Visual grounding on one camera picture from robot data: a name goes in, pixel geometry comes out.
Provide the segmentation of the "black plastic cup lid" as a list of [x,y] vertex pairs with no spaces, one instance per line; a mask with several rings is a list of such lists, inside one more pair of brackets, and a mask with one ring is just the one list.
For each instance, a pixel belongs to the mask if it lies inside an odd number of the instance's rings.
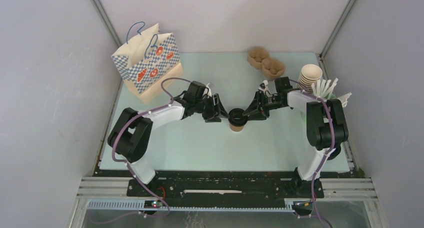
[[248,121],[248,117],[244,116],[243,113],[244,113],[244,109],[241,109],[241,108],[234,108],[230,110],[230,112],[228,113],[229,123],[235,127],[244,126]]

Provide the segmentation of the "brown paper cup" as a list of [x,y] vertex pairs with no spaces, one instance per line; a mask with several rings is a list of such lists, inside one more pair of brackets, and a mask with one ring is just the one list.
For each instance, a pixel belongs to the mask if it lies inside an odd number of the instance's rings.
[[236,124],[236,123],[231,123],[231,122],[229,123],[229,127],[233,132],[242,131],[244,126],[245,126],[245,123],[244,124],[238,124],[238,123]]

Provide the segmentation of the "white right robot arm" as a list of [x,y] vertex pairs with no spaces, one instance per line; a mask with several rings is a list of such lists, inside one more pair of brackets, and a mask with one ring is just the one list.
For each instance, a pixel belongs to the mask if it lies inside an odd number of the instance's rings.
[[309,181],[319,178],[325,162],[338,155],[340,145],[349,137],[344,105],[338,98],[323,99],[294,88],[288,77],[277,78],[274,84],[276,92],[272,94],[268,81],[263,81],[243,115],[249,120],[266,120],[271,110],[285,107],[304,113],[310,147],[306,160],[296,169],[299,178],[290,184],[292,193],[303,197],[311,190]]

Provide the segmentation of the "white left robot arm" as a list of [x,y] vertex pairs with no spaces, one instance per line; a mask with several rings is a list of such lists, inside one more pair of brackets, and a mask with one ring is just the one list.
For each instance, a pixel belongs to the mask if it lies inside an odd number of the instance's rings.
[[206,123],[229,118],[219,95],[213,94],[209,85],[197,81],[190,82],[185,91],[171,97],[165,105],[145,111],[126,108],[121,112],[107,143],[112,148],[112,159],[124,163],[139,181],[138,188],[144,195],[152,196],[158,190],[156,172],[145,158],[151,132],[195,113],[201,114]]

